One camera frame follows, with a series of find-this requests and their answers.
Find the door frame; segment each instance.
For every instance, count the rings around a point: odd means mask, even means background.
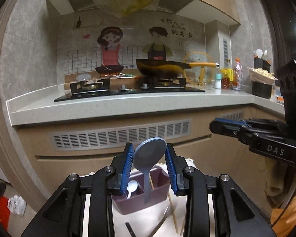
[[[6,0],[0,9],[0,53],[5,29],[12,9],[17,0]],[[34,184],[23,167],[18,154],[11,141],[0,97],[0,167],[11,185],[16,189],[29,206],[38,211],[46,202],[46,198]]]

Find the backsplash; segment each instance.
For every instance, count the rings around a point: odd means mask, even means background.
[[[99,9],[75,12],[60,20],[57,82],[64,83],[65,75],[93,72],[101,65],[136,69],[137,58],[191,61],[193,52],[206,52],[200,22],[148,10],[121,19]],[[205,55],[197,56],[207,61]]]

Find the red mat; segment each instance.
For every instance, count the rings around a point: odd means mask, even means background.
[[[7,208],[8,199],[6,197],[0,198],[0,223],[3,228],[8,231],[8,222],[10,217],[10,211]]]

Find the bowl of popcorn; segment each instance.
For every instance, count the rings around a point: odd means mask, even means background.
[[[267,84],[272,86],[275,80],[277,80],[274,77],[274,75],[272,75],[271,73],[261,68],[258,68],[258,69],[248,68],[248,69],[249,69],[250,79],[254,82],[259,82],[262,84]]]

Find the black glass cooktop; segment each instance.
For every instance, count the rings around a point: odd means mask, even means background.
[[[85,93],[77,93],[72,94],[67,93],[62,97],[59,97],[54,100],[57,101],[67,101],[67,100],[75,100],[82,98],[91,98],[91,97],[102,97],[108,95],[119,95],[119,94],[135,94],[135,93],[159,93],[159,92],[205,92],[204,90],[200,90],[197,88],[191,87],[171,87],[171,88],[148,88],[148,89],[126,89],[126,90],[116,90],[116,91],[104,91],[104,92],[85,92]]]

